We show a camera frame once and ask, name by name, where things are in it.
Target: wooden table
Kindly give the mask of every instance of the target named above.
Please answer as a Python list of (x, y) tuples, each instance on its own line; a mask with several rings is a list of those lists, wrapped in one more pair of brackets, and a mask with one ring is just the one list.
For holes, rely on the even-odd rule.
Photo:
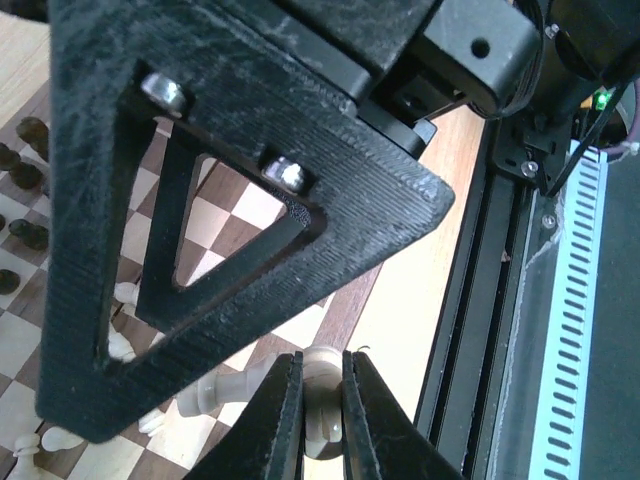
[[(48, 77), (48, 28), (0, 14), (0, 65), (1, 125)], [(456, 203), (436, 232), (385, 262), (349, 344), (352, 350), (369, 347), (367, 352), (410, 418), (416, 411), (483, 127), (466, 108), (436, 123), (438, 134), (420, 163), (453, 187)], [(308, 478), (335, 478), (332, 475), (339, 471), (335, 462), (309, 467)]]

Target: black 3d-printed bracket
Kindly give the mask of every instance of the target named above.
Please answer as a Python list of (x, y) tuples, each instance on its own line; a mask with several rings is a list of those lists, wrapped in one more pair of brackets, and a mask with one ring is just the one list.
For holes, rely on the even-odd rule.
[[(54, 0), (50, 23), (52, 238), (37, 411), (92, 442), (432, 231), (453, 201), (444, 182), (357, 118), (352, 98), (218, 2)], [(123, 364), (108, 356), (107, 321), (133, 182), (163, 113), (140, 91), (150, 72), (187, 99), (167, 147), (137, 312), (167, 336)], [(307, 172), (307, 191), (269, 185), (261, 172), (273, 152)], [(201, 153), (279, 191), (291, 214), (180, 289), (172, 265)]]

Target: chess piece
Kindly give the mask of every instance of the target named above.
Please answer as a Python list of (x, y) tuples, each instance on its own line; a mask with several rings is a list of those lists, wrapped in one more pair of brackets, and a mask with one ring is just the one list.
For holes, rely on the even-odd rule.
[(136, 358), (136, 352), (133, 350), (129, 340), (117, 332), (111, 324), (109, 324), (109, 355), (125, 363)]
[[(111, 323), (109, 323), (109, 355), (125, 363), (136, 358), (136, 352), (133, 350), (129, 340), (117, 332)], [(162, 430), (164, 418), (165, 414), (157, 408), (154, 408), (138, 420), (138, 431), (153, 437)]]
[(47, 452), (57, 452), (58, 450), (71, 450), (77, 447), (84, 439), (61, 427), (51, 427), (42, 436), (42, 448)]
[(312, 345), (302, 357), (305, 455), (329, 460), (342, 455), (342, 354)]
[(0, 295), (11, 295), (20, 286), (20, 276), (11, 270), (0, 270)]
[(154, 408), (138, 420), (138, 431), (153, 437), (164, 427), (164, 413)]
[(117, 283), (113, 292), (113, 296), (118, 302), (133, 306), (138, 304), (139, 294), (140, 285), (131, 282)]
[(42, 120), (25, 117), (16, 127), (16, 133), (40, 155), (40, 158), (49, 162), (49, 128)]
[(253, 397), (277, 354), (271, 353), (260, 362), (238, 373), (221, 375), (212, 370), (178, 394), (178, 412), (195, 417), (231, 402), (248, 402)]
[(28, 220), (14, 220), (9, 224), (9, 232), (33, 250), (42, 251), (49, 246), (49, 230)]
[(20, 154), (0, 143), (0, 170), (9, 172), (13, 183), (23, 190), (37, 187), (44, 175), (35, 165), (22, 161)]
[(49, 179), (45, 178), (44, 182), (42, 182), (42, 194), (45, 197), (50, 198), (50, 195), (51, 195), (50, 191), (51, 191), (51, 187), (49, 186)]
[(42, 472), (33, 463), (33, 456), (40, 451), (39, 443), (40, 436), (35, 433), (27, 433), (18, 437), (13, 453), (18, 461), (7, 480), (40, 480), (42, 478)]

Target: cable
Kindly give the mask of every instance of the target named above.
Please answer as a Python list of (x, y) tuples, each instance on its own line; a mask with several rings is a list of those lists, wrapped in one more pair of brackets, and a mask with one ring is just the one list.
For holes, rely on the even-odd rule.
[(616, 157), (619, 157), (620, 155), (626, 156), (631, 151), (634, 144), (637, 144), (638, 141), (640, 141), (640, 78), (633, 82), (633, 88), (636, 94), (636, 108), (627, 138), (618, 145), (602, 149), (603, 152), (609, 154), (609, 158), (611, 160), (618, 159)]
[(485, 119), (508, 117), (516, 112), (519, 112), (527, 105), (529, 105), (529, 102), (533, 97), (533, 93), (535, 92), (536, 85), (538, 84), (538, 80), (540, 79), (540, 73), (542, 71), (544, 17), (542, 16), (540, 4), (537, 0), (514, 0), (513, 4), (518, 8), (518, 10), (522, 12), (524, 16), (526, 16), (533, 22), (534, 26), (538, 30), (538, 35), (540, 37), (540, 48), (538, 48), (535, 56), (533, 57), (533, 60), (529, 64), (529, 67), (525, 70), (524, 75), (518, 82), (518, 86), (515, 93), (513, 94), (513, 97), (504, 108), (498, 110), (495, 113), (488, 113), (481, 107), (473, 103), (469, 105), (469, 108), (471, 108), (471, 110)]

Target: chessboard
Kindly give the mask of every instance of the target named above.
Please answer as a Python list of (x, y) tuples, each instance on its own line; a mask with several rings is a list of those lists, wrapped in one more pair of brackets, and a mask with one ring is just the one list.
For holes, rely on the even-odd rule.
[[(0, 129), (0, 142), (35, 165), (45, 177), (49, 165), (16, 134), (27, 116), (50, 124), (49, 89), (44, 85), (16, 116)], [(151, 225), (158, 179), (171, 122), (159, 119), (135, 181), (118, 264), (117, 282), (140, 280)], [(188, 218), (176, 269), (176, 281), (189, 285), (215, 268), (285, 212), (275, 198), (223, 163), (209, 158), (199, 172), (197, 195)], [(51, 217), (48, 198), (41, 188), (22, 190), (7, 172), (0, 172), (0, 214), (7, 225), (26, 219), (47, 227)], [(46, 251), (27, 248), (8, 232), (0, 231), (0, 269), (20, 276), (19, 287), (0, 295), (0, 479), (14, 468), (16, 439), (44, 432), (53, 425), (35, 413), (40, 337), (47, 285)], [(312, 305), (271, 333), (236, 353), (217, 368), (222, 373), (245, 369), (267, 354), (302, 350), (312, 344), (346, 348), (379, 267), (354, 280), (328, 298)], [(111, 323), (140, 355), (162, 334), (135, 316), (134, 307), (113, 301)], [(52, 479), (177, 479), (214, 447), (234, 425), (244, 404), (230, 403), (209, 415), (183, 418), (176, 401), (161, 405), (164, 428), (149, 437), (130, 426), (111, 441), (83, 442), (70, 450), (35, 455), (42, 478)]]

